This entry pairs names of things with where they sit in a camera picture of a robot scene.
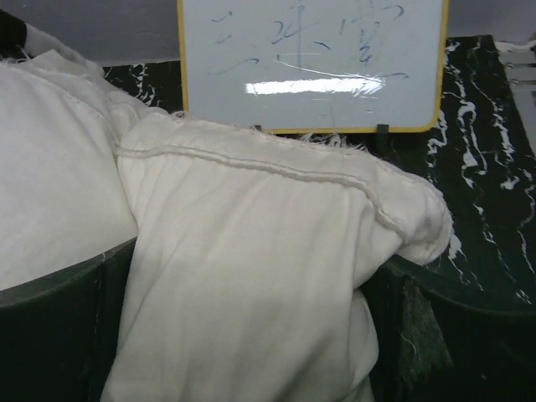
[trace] whiteboard frame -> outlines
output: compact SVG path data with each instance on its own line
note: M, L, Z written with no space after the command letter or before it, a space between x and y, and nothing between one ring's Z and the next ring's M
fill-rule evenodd
M434 100L434 115L432 116L431 121L419 127L389 127L389 132L393 133L416 133L416 132L426 132L431 128L436 126L439 121L439 115L441 111L441 95L443 90L443 73L445 70L445 48L446 48L446 27L448 23L449 16L449 2L450 0L443 0L443 9L441 13L441 36L439 41L439 51L437 58L437 81L435 83L435 100ZM181 66L181 86L183 93L183 110L188 113L188 74L187 74L187 52L186 52L186 42L184 40L184 11L183 11L183 0L177 0L177 13L178 13L178 44L179 44L179 61ZM364 133L375 133L377 132L377 127L329 127L329 128L300 128L300 129L287 129L287 128L277 128L274 130L266 130L270 134L282 134L282 135L300 135L300 134L364 134Z

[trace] whiteboard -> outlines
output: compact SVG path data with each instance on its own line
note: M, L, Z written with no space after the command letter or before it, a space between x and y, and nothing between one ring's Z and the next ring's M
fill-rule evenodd
M184 110L263 131L426 131L448 0L178 0Z

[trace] frayed fabric edge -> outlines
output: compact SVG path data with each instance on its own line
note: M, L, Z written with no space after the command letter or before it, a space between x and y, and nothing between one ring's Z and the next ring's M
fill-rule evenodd
M21 54L21 57L2 57L0 56L0 63L4 64L18 64L30 61L32 57L24 51L22 48L18 48L17 51Z
M174 113L171 113L172 117L175 117L179 120L184 120L187 118L192 118L188 115L186 111L175 111ZM254 127L241 127L236 125L231 125L239 129L253 129L256 130ZM318 134L314 131L309 132L307 134L302 135L296 135L296 140L300 142L306 142L308 144L314 144L314 145L323 145L330 148L341 148L341 149L348 149L348 150L355 150L355 151L361 151L369 153L369 150L366 148L364 144L359 145L350 145L348 144L347 137L341 134L338 134L336 132L332 134Z

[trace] white cloth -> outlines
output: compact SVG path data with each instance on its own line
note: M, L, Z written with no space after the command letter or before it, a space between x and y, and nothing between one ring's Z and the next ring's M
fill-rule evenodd
M55 51L0 63L0 291L136 237L114 157L131 107L116 92Z
M103 402L370 401L358 288L447 246L425 180L366 152L152 110L118 166L140 233Z
M41 54L48 53L50 50L57 52L59 55L73 63L83 65L94 74L104 76L104 70L98 64L85 59L78 52L74 51L54 36L26 23L26 44L24 45L24 51L37 57Z

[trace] white fabric bag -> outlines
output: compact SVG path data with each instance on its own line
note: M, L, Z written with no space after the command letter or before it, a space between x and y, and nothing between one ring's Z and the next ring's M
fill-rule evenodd
M0 63L0 291L137 236L114 148L141 102L55 51Z
M437 190L366 152L159 110L118 153L140 233L103 402L372 400L358 288L446 248Z

